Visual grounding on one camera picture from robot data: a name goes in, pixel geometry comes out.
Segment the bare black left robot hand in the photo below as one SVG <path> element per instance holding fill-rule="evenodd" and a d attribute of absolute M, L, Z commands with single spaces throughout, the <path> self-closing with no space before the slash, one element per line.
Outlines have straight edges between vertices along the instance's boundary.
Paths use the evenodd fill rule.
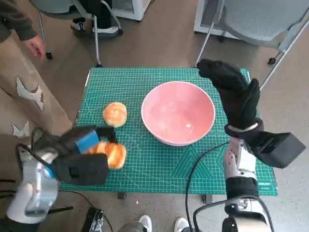
<path fill-rule="evenodd" d="M 99 144 L 101 138 L 117 143 L 113 127 L 81 126 L 74 127 L 57 140 L 61 154 L 68 156 L 82 155 Z"/>

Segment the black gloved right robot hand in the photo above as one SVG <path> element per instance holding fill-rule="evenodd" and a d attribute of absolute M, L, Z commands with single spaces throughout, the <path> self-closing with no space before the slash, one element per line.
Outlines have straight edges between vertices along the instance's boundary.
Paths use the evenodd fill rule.
<path fill-rule="evenodd" d="M 230 126 L 245 130 L 257 122 L 256 108 L 260 98 L 257 79 L 247 83 L 238 68 L 222 61 L 201 59 L 197 68 L 199 75 L 210 79 L 219 92 Z"/>

